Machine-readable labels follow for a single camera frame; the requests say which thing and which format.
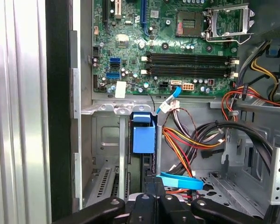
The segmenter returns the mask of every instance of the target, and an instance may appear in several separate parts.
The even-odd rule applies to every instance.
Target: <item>motherboard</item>
[[[222,96],[234,85],[237,42],[209,42],[207,9],[242,0],[94,0],[92,75],[95,92]],[[242,11],[216,17],[217,35],[238,32]]]

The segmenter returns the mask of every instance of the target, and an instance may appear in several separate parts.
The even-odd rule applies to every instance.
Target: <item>blue drive bracket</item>
[[[133,114],[133,152],[154,153],[155,150],[155,122],[150,113]]]
[[[161,175],[157,175],[157,177],[162,178],[164,186],[167,187],[191,190],[201,190],[203,188],[203,182],[201,180],[188,176],[172,175],[161,172]]]

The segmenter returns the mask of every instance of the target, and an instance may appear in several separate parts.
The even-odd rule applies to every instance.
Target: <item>green circuit board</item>
[[[121,3],[120,18],[118,15],[109,14],[110,10],[114,8],[113,1],[107,1],[105,3],[107,6],[104,5],[103,1],[94,0],[93,3],[92,41],[95,51],[93,54],[98,60],[92,67],[95,92],[115,92],[116,82],[125,81],[127,82],[126,94],[171,94],[173,92],[173,88],[170,87],[171,80],[194,84],[193,90],[182,91],[182,95],[222,96],[230,90],[230,81],[234,80],[233,77],[141,74],[141,70],[145,69],[146,66],[146,62],[142,61],[141,57],[146,56],[147,51],[163,54],[237,56],[238,45],[235,42],[228,44],[208,43],[199,35],[203,31],[205,22],[201,16],[203,10],[209,7],[240,4],[242,0],[205,0],[203,4],[200,1],[192,3],[192,0],[190,3],[188,0],[186,3],[183,0],[146,0],[145,25],[141,23],[143,0],[114,0],[114,2],[120,1]],[[104,7],[108,8],[107,21],[104,21]],[[201,24],[197,24],[200,22],[198,20],[191,20],[190,17],[188,19],[185,16],[186,13],[196,13]],[[181,33],[177,27],[179,19],[185,19],[184,31]],[[240,11],[235,10],[220,14],[217,19],[217,33],[238,31],[241,26],[240,21]],[[162,47],[164,43],[168,45],[166,50]],[[111,68],[110,58],[120,58],[120,66]],[[124,76],[121,76],[122,68],[127,71]],[[109,79],[106,77],[108,72],[119,72],[120,77]],[[207,80],[210,79],[212,85],[207,83]],[[160,89],[160,82],[167,82],[168,88]]]

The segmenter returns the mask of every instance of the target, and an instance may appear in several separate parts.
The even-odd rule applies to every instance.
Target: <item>side panel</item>
[[[45,4],[0,0],[0,224],[51,223]]]

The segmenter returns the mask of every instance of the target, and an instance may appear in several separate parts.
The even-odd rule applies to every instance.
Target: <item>ventilation grille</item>
[[[109,177],[109,174],[110,174],[110,171],[111,169],[107,168],[105,173],[104,173],[104,177],[103,177],[103,180],[101,182],[101,186],[99,187],[98,189],[98,195],[97,197],[101,197],[105,188],[106,188],[106,183],[107,183],[107,180],[108,180],[108,177]]]
[[[116,175],[115,175],[115,179],[114,179],[114,184],[113,184],[111,196],[117,197],[117,194],[118,194],[118,185],[119,185],[119,175],[116,174]]]

